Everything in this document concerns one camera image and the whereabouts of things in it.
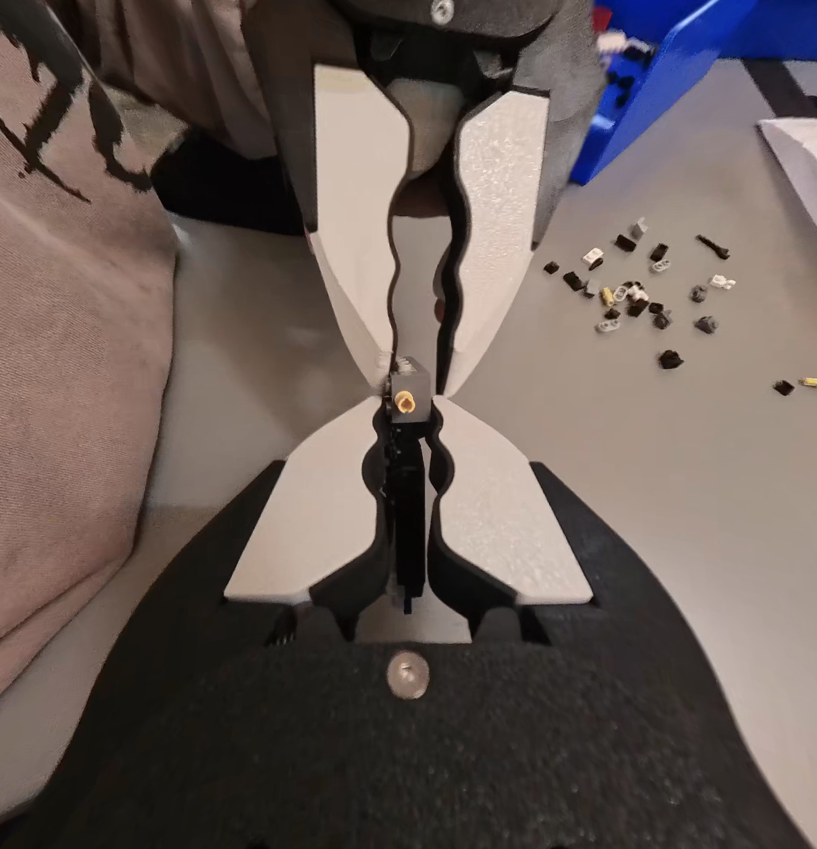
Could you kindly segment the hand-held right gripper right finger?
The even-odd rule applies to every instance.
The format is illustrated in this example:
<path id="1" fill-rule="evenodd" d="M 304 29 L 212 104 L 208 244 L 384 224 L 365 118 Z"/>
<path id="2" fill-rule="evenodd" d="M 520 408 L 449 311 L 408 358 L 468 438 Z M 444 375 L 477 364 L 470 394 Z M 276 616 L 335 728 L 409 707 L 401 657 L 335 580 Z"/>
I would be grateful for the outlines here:
<path id="1" fill-rule="evenodd" d="M 491 610 L 579 607 L 594 590 L 527 457 L 445 397 L 432 399 L 431 590 L 468 623 Z"/>

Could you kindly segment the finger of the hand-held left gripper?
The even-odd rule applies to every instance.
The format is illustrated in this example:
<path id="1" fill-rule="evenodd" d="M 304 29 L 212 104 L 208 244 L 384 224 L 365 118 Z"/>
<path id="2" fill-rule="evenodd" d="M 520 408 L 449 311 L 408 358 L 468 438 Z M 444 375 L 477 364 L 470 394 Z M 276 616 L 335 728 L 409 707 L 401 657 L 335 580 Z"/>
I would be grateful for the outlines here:
<path id="1" fill-rule="evenodd" d="M 314 67 L 317 226 L 311 248 L 344 342 L 371 388 L 391 372 L 391 207 L 409 170 L 411 128 L 360 69 Z"/>
<path id="2" fill-rule="evenodd" d="M 486 354 L 531 263 L 548 115 L 547 96 L 513 90 L 457 127 L 454 176 L 466 222 L 454 254 L 458 305 L 442 396 L 457 393 Z"/>

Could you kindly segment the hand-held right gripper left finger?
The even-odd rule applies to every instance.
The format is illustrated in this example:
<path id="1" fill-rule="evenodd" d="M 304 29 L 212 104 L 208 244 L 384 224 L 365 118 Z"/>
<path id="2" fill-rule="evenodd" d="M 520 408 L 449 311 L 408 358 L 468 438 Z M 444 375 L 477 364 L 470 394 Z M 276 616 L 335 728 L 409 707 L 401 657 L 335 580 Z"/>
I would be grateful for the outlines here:
<path id="1" fill-rule="evenodd" d="M 370 397 L 304 440 L 225 587 L 229 600 L 370 605 L 391 571 L 383 493 L 388 421 Z"/>

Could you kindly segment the black brick chassis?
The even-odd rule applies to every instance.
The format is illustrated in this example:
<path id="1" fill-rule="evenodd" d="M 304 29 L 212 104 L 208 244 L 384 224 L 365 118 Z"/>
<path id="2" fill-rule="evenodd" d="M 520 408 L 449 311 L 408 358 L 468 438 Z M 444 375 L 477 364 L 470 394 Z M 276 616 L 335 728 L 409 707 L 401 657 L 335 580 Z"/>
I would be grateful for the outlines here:
<path id="1" fill-rule="evenodd" d="M 389 424 L 385 450 L 386 529 L 390 574 L 387 593 L 410 616 L 426 577 L 426 470 L 420 424 Z"/>

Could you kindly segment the grey axle brick assembly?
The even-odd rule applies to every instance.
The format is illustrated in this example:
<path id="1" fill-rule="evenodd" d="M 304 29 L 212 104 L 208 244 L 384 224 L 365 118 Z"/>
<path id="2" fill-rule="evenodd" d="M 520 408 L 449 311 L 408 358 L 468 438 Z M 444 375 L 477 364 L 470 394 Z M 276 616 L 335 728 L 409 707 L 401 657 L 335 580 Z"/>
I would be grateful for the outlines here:
<path id="1" fill-rule="evenodd" d="M 431 376 L 413 357 L 397 356 L 384 396 L 394 425 L 425 423 L 431 413 Z"/>

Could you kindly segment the person's left forearm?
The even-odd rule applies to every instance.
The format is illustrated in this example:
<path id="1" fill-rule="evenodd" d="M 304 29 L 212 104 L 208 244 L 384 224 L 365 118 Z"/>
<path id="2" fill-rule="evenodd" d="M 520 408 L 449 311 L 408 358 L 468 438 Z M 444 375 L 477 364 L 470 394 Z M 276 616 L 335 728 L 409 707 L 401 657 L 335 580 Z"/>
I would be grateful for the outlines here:
<path id="1" fill-rule="evenodd" d="M 276 154 L 244 43 L 247 1 L 46 3 L 99 79 L 249 160 Z"/>

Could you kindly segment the person's left hand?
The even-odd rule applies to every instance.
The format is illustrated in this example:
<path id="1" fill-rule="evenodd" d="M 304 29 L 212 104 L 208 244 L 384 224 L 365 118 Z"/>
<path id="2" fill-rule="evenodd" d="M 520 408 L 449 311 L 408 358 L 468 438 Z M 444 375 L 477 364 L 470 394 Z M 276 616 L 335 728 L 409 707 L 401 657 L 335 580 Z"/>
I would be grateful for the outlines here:
<path id="1" fill-rule="evenodd" d="M 395 218 L 449 218 L 445 187 L 437 172 L 407 180 L 392 206 Z"/>

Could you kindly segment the blue plastic bin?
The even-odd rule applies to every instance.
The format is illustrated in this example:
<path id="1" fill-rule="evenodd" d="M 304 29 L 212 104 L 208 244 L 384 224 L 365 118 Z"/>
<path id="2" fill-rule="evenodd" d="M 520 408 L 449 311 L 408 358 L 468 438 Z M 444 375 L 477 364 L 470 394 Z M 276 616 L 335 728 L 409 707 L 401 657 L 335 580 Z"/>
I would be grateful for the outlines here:
<path id="1" fill-rule="evenodd" d="M 592 2 L 597 32 L 620 32 L 609 83 L 572 169 L 586 185 L 719 58 L 817 61 L 817 1 Z"/>

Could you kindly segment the printed white paper bag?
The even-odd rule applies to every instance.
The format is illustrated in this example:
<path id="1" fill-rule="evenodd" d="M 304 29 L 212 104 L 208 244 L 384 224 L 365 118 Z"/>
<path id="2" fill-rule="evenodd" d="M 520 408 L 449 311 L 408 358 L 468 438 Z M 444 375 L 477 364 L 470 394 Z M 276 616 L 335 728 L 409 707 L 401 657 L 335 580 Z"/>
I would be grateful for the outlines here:
<path id="1" fill-rule="evenodd" d="M 817 228 L 817 118 L 766 119 L 756 127 Z"/>

